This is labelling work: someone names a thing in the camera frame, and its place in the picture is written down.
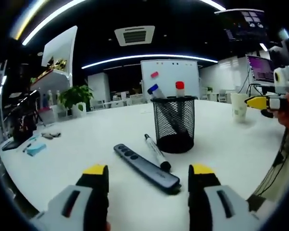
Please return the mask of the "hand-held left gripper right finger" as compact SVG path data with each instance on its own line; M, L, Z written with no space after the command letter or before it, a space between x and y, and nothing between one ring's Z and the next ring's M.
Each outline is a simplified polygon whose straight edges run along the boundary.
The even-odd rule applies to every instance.
M258 231L261 222L249 204L214 171L202 164L188 171L189 229L191 231Z

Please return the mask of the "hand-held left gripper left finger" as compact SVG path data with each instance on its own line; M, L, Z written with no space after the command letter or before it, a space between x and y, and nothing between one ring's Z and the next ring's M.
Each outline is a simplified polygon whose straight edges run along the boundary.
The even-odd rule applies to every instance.
M39 231L108 231L108 193L108 166L93 165L30 222Z

